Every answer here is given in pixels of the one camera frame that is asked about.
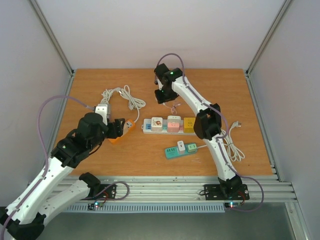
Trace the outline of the white round-corner adapter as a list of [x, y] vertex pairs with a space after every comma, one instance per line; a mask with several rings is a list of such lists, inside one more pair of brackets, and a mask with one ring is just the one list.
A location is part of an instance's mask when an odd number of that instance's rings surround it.
[[181, 117], [178, 115], [169, 115], [167, 117], [167, 122], [168, 123], [180, 123], [181, 122]]

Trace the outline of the white cube socket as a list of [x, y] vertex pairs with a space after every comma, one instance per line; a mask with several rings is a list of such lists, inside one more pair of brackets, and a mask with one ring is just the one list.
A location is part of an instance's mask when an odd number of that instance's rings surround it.
[[152, 117], [150, 125], [151, 125], [152, 132], [161, 132], [163, 130], [163, 118], [162, 117]]

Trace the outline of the pink cube socket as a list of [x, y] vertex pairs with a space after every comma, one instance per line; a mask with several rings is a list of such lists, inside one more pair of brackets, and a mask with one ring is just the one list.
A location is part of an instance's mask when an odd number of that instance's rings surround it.
[[168, 122], [167, 123], [167, 132], [168, 133], [178, 133], [180, 130], [180, 123], [177, 122]]

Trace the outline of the yellow cube socket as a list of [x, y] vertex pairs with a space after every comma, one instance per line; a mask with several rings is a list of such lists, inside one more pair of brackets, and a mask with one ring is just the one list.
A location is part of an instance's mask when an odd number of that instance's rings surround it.
[[194, 133], [195, 117], [185, 117], [183, 119], [183, 132], [184, 133]]

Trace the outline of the white usb charger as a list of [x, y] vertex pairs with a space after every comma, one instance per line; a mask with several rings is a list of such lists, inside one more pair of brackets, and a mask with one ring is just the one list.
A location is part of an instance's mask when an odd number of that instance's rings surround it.
[[179, 154], [184, 154], [186, 151], [185, 143], [182, 140], [177, 142], [177, 151]]

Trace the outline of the green plug adapter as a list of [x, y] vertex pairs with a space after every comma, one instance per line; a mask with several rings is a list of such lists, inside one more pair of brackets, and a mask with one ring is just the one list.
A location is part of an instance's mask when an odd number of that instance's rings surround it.
[[195, 152], [197, 152], [197, 150], [198, 150], [198, 147], [195, 143], [190, 143], [187, 145], [188, 153], [195, 153]]

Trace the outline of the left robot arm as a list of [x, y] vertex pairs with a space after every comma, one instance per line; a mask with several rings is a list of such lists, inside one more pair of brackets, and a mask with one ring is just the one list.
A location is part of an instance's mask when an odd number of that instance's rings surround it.
[[98, 113], [82, 117], [76, 129], [60, 140], [47, 159], [47, 164], [27, 189], [10, 205], [1, 207], [0, 238], [35, 240], [45, 226], [71, 204], [79, 200], [95, 200], [101, 193], [100, 180], [83, 173], [69, 188], [50, 197], [53, 189], [83, 160], [95, 153], [105, 139], [123, 134], [125, 120], [110, 122]]

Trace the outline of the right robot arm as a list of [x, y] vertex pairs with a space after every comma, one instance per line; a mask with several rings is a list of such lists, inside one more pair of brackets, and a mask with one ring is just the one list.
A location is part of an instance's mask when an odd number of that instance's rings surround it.
[[155, 97], [159, 104], [181, 97], [195, 114], [193, 130], [208, 147], [218, 173], [219, 188], [224, 199], [238, 194], [243, 184], [229, 158], [222, 135], [222, 114], [218, 104], [206, 100], [192, 86], [180, 68], [170, 70], [164, 63], [154, 69], [159, 89]]

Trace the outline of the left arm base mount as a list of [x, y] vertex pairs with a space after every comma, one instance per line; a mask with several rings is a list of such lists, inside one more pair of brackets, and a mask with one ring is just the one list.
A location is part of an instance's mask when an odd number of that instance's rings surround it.
[[116, 184], [100, 184], [90, 189], [90, 192], [84, 200], [104, 200], [105, 198], [115, 199], [116, 196]]

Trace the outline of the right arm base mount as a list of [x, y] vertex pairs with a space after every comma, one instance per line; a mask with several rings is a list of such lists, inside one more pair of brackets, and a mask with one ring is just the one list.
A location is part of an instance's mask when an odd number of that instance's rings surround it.
[[205, 184], [203, 194], [207, 201], [230, 201], [230, 200], [249, 200], [249, 190], [246, 184], [232, 190], [223, 189], [220, 184]]

